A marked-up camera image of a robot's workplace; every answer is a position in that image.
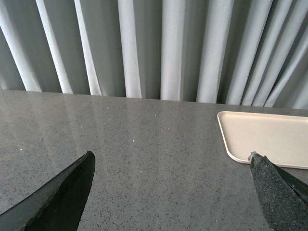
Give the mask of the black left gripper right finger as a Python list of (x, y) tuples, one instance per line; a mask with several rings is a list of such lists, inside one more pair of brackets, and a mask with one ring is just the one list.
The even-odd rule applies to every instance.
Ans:
[(274, 231), (308, 229), (308, 185), (252, 152), (250, 171), (265, 220)]

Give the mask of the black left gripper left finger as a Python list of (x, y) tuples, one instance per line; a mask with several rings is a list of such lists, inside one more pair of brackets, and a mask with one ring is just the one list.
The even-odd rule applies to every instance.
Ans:
[(95, 156), (88, 151), (0, 216), (2, 231), (76, 231), (91, 190)]

